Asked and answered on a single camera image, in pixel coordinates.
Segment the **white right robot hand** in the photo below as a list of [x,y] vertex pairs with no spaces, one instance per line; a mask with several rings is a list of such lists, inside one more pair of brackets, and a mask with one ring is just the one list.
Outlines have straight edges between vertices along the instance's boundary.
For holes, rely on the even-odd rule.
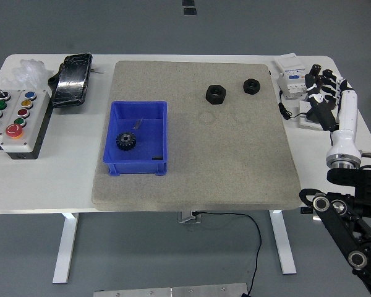
[[357,93],[349,82],[326,69],[322,75],[306,74],[307,101],[322,129],[330,132],[331,148],[326,154],[330,169],[358,169],[361,153],[355,145]]

